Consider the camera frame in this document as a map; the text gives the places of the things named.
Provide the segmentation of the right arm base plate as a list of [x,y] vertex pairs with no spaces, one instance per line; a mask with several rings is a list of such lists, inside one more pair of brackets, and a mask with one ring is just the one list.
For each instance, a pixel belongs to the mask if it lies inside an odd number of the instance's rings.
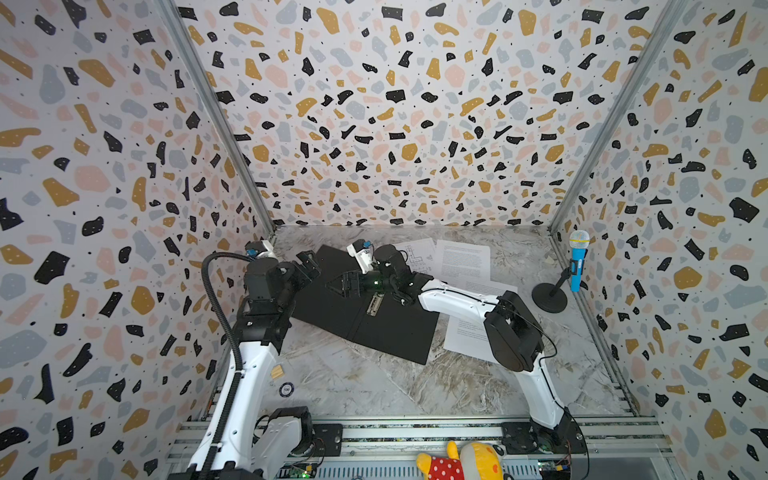
[[587,445],[579,425],[565,418],[554,430],[534,422],[504,422],[501,443],[508,454],[585,454]]

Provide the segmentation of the orange black binder folder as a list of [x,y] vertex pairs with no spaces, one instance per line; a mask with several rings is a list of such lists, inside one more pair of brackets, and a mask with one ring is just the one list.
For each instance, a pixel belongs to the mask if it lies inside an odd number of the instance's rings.
[[344,298],[326,287],[347,271],[358,269],[348,253],[328,245],[316,254],[321,275],[296,295],[293,317],[358,345],[424,365],[430,352],[438,314],[419,303],[404,306],[383,295],[374,315],[374,295]]

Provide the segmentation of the metal binder clip mechanism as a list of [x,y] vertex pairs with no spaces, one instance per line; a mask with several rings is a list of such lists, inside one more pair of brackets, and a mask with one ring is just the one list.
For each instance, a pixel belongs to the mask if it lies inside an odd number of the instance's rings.
[[374,294],[366,309],[366,315],[370,317],[375,317],[378,314],[378,311],[383,303],[383,300],[384,300],[383,293]]

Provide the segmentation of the text paper sheet front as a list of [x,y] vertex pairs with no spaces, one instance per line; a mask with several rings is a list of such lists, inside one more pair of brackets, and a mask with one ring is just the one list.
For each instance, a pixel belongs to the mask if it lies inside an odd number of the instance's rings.
[[[468,291],[492,296],[500,296],[507,290],[518,292],[518,288],[513,285],[470,277],[459,278],[458,286]],[[469,321],[450,316],[443,348],[478,360],[498,363],[493,356],[482,320]]]

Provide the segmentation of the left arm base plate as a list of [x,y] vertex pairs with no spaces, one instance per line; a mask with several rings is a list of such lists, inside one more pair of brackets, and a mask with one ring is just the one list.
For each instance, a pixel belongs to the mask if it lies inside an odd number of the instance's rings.
[[341,423],[309,425],[306,422],[299,422],[298,428],[298,442],[287,454],[289,460],[340,455],[344,429]]

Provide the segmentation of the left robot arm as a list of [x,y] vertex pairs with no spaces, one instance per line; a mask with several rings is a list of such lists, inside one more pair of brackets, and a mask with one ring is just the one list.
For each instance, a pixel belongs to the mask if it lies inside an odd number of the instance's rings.
[[[246,262],[246,295],[230,323],[211,284],[209,269],[221,258]],[[305,407],[282,407],[262,415],[297,293],[321,273],[311,251],[280,261],[264,241],[243,254],[213,252],[202,262],[203,286],[224,330],[231,357],[212,420],[181,479],[273,479],[291,460],[314,448],[311,415]]]

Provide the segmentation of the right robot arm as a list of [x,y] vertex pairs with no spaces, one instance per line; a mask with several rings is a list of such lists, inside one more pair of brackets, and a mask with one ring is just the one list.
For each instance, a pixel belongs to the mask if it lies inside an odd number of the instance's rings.
[[493,296],[451,286],[407,265],[392,245],[372,249],[365,241],[348,248],[358,268],[338,274],[326,288],[343,298],[380,300],[387,296],[410,307],[480,324],[491,354],[513,372],[528,405],[530,431],[514,433],[503,444],[521,451],[587,453],[580,425],[556,393],[546,360],[548,338],[518,294]]

